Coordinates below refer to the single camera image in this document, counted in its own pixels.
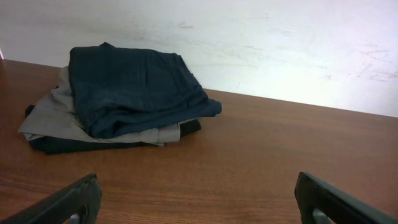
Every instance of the white wall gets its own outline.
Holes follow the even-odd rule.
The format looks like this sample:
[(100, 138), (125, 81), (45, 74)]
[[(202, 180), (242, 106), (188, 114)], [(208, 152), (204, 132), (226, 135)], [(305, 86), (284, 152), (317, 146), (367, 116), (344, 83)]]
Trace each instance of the white wall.
[(72, 47), (176, 52), (209, 89), (398, 117), (396, 0), (2, 0), (11, 60)]

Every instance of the pile of clothes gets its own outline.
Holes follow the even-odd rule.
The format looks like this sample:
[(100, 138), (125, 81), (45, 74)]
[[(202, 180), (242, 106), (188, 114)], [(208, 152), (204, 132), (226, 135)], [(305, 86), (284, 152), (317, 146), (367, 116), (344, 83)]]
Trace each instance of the pile of clothes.
[(58, 87), (26, 109), (19, 131), (47, 154), (163, 146), (219, 113), (181, 56), (103, 43), (70, 51)]

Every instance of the dark blue garment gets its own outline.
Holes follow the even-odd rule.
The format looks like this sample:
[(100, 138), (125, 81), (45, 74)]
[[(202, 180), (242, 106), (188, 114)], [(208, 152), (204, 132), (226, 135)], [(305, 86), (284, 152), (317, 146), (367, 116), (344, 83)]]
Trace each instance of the dark blue garment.
[(70, 85), (76, 113), (93, 138), (159, 128), (221, 113), (181, 56), (155, 50), (75, 47)]

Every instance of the brown wooden surface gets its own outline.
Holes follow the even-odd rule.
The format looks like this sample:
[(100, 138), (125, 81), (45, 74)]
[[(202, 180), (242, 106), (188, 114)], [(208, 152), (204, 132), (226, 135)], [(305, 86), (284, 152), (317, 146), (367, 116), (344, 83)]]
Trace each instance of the brown wooden surface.
[(300, 171), (398, 217), (397, 118), (209, 90), (223, 112), (179, 143), (46, 156), (17, 130), (58, 70), (0, 63), (0, 219), (92, 172), (97, 223), (300, 223)]

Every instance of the gray garment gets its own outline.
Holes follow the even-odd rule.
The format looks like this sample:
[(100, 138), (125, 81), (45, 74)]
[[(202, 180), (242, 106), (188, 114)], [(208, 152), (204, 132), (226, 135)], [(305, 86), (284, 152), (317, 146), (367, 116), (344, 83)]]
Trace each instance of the gray garment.
[(180, 139), (180, 125), (152, 128), (138, 133), (124, 134), (111, 139), (94, 139), (86, 134), (75, 114), (68, 67), (61, 68), (58, 88), (39, 100), (19, 128), (28, 141), (44, 136), (85, 142), (133, 143), (146, 142), (163, 145)]

